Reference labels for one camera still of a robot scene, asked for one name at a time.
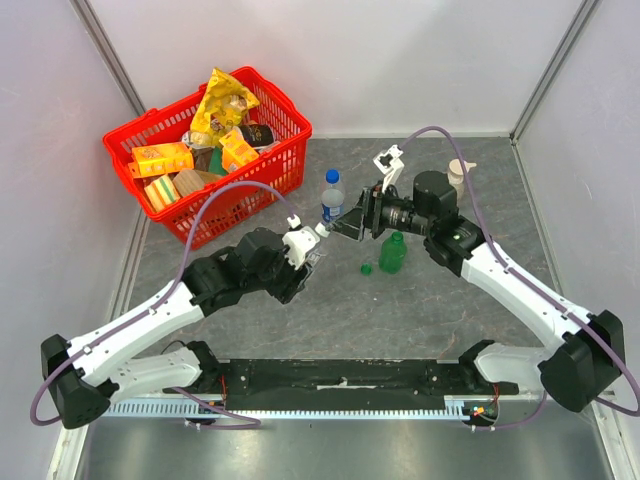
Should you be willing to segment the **blue cap drink bottle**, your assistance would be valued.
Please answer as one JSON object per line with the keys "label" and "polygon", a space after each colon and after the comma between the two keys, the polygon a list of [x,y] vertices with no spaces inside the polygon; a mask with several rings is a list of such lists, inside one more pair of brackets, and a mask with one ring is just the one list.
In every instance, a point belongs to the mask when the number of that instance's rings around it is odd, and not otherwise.
{"label": "blue cap drink bottle", "polygon": [[321,193],[322,219],[330,223],[344,213],[345,189],[340,172],[329,169],[325,174],[325,186]]}

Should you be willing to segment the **white blue bottle cap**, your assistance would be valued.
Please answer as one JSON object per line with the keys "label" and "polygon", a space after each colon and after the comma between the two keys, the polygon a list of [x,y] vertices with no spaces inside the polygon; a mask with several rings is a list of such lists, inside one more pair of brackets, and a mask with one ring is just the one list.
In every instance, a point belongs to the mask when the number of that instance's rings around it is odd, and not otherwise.
{"label": "white blue bottle cap", "polygon": [[328,228],[327,225],[323,223],[318,223],[315,226],[314,230],[322,238],[327,238],[330,235],[330,229]]}

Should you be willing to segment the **green bottle cap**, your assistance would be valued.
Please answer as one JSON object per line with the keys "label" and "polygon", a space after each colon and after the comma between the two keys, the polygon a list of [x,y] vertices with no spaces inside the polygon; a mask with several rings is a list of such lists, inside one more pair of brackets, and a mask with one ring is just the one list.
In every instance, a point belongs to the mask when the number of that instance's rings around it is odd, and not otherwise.
{"label": "green bottle cap", "polygon": [[373,267],[369,263],[363,263],[360,267],[360,272],[364,276],[369,276],[373,272]]}

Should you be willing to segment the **clear Pocari Sweat bottle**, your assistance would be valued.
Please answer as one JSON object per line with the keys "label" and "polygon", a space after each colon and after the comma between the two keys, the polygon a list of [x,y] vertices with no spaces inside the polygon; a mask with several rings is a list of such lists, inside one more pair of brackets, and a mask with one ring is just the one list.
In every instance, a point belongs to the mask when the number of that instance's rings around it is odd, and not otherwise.
{"label": "clear Pocari Sweat bottle", "polygon": [[322,238],[321,236],[319,236],[314,230],[315,226],[314,227],[309,227],[309,230],[314,235],[315,244],[312,247],[312,249],[306,254],[306,264],[312,269],[315,269],[317,267],[317,264],[324,257],[327,256],[327,253],[326,253],[326,240],[329,238],[329,236],[327,238]]}

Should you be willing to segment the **green plastic bottle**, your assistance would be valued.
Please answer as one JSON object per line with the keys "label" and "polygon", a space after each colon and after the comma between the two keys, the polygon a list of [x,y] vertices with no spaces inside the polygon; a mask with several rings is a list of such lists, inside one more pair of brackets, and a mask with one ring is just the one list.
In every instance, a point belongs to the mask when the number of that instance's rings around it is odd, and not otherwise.
{"label": "green plastic bottle", "polygon": [[378,259],[379,268],[388,274],[398,273],[404,264],[407,246],[401,232],[393,232],[382,244]]}

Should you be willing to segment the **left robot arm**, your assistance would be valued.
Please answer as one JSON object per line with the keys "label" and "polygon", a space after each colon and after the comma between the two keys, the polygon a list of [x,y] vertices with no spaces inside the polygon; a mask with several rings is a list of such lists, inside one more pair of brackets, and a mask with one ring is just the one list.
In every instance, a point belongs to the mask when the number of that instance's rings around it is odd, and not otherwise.
{"label": "left robot arm", "polygon": [[40,346],[42,393],[72,430],[101,417],[112,405],[153,390],[216,388],[220,369],[211,350],[193,342],[173,354],[140,357],[170,333],[265,291],[281,304],[304,288],[313,271],[308,257],[320,243],[310,227],[285,234],[257,228],[235,246],[183,265],[153,297],[89,334],[67,340],[54,334]]}

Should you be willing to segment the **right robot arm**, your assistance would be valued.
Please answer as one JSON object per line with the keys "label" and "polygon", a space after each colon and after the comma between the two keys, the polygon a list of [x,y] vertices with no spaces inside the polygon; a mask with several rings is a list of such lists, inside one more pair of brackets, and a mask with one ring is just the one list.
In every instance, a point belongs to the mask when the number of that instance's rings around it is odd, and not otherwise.
{"label": "right robot arm", "polygon": [[355,240],[377,238],[387,229],[421,236],[432,260],[489,294],[539,339],[539,348],[483,342],[477,356],[458,368],[465,391],[477,394],[508,382],[543,390],[565,409],[580,412],[621,376],[621,320],[608,310],[594,314],[570,302],[509,259],[460,214],[445,174],[419,173],[405,198],[394,186],[366,187],[331,226]]}

